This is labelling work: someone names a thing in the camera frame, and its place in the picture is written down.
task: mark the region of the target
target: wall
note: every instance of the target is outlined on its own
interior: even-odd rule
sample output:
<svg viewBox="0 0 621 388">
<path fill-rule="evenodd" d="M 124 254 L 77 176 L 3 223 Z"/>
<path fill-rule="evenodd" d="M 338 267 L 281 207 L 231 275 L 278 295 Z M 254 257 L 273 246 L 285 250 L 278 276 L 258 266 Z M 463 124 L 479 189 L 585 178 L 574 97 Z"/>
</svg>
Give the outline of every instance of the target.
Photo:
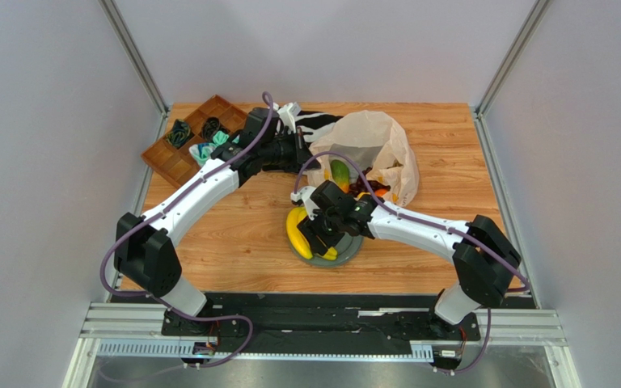
<svg viewBox="0 0 621 388">
<path fill-rule="evenodd" d="M 157 127 L 96 0 L 0 2 L 0 387 L 61 385 Z"/>
<path fill-rule="evenodd" d="M 621 386 L 621 2 L 555 0 L 488 126 L 583 386 Z"/>
<path fill-rule="evenodd" d="M 117 0 L 168 103 L 477 104 L 534 0 Z"/>
</svg>

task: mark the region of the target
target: wooden tabletop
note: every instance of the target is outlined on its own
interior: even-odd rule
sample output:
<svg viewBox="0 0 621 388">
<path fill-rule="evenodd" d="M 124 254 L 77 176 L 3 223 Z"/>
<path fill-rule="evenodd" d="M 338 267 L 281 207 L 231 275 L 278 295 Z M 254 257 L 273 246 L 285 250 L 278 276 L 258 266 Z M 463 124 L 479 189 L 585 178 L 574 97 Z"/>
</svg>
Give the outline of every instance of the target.
<svg viewBox="0 0 621 388">
<path fill-rule="evenodd" d="M 167 124 L 198 103 L 175 104 Z M 255 103 L 236 104 L 245 112 Z M 502 228 L 483 153 L 466 104 L 301 103 L 304 110 L 345 115 L 383 111 L 406 130 L 416 154 L 420 185 L 408 209 L 472 220 L 483 214 Z M 217 203 L 177 247 L 183 274 L 198 289 L 238 292 L 438 293 L 456 281 L 454 267 L 398 242 L 365 239 L 361 252 L 338 268 L 316 268 L 290 250 L 284 220 L 292 209 L 294 175 L 260 173 Z M 175 188 L 153 174 L 144 210 Z M 133 289 L 130 280 L 122 288 Z"/>
</svg>

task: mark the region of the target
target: green vegetable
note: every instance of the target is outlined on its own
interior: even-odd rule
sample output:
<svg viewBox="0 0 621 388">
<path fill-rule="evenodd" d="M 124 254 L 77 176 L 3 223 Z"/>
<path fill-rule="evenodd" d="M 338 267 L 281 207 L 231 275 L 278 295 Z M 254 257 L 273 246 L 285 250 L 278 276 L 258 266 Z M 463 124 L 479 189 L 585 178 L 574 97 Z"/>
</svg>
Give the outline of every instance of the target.
<svg viewBox="0 0 621 388">
<path fill-rule="evenodd" d="M 330 170 L 332 171 L 332 180 L 343 192 L 349 192 L 349 168 L 340 160 L 330 162 Z"/>
</svg>

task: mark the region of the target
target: beige bag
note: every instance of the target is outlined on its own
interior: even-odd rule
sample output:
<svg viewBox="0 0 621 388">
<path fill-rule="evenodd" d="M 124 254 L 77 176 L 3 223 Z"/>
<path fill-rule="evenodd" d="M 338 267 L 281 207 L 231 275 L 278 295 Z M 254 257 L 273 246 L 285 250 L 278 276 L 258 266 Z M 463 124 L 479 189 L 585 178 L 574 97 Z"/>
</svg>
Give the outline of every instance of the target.
<svg viewBox="0 0 621 388">
<path fill-rule="evenodd" d="M 385 112 L 362 111 L 350 113 L 336 122 L 331 132 L 310 145 L 312 154 L 334 151 L 351 158 L 368 173 L 368 180 L 391 186 L 383 196 L 385 200 L 406 206 L 418 190 L 416 156 L 408 146 L 406 133 L 401 125 Z M 308 182 L 318 187 L 323 181 L 332 180 L 330 162 L 339 159 L 332 155 L 321 156 L 319 170 L 308 171 Z M 358 172 L 349 166 L 351 183 Z"/>
</svg>

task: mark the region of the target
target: banana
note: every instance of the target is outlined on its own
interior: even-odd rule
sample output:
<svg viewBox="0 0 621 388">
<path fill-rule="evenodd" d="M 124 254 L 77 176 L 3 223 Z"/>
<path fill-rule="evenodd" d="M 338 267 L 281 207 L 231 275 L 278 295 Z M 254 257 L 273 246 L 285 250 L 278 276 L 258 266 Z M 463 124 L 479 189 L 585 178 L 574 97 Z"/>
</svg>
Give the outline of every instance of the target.
<svg viewBox="0 0 621 388">
<path fill-rule="evenodd" d="M 303 221 L 306 216 L 306 208 L 302 206 L 291 209 L 289 214 L 286 216 L 286 234 L 287 237 L 289 237 L 289 241 L 291 241 L 291 245 L 294 247 L 296 252 L 301 255 L 301 257 L 305 259 L 312 259 L 313 252 L 311 252 L 311 245 L 298 229 L 298 223 Z M 336 260 L 337 250 L 334 247 L 331 247 L 322 257 L 325 260 Z"/>
</svg>

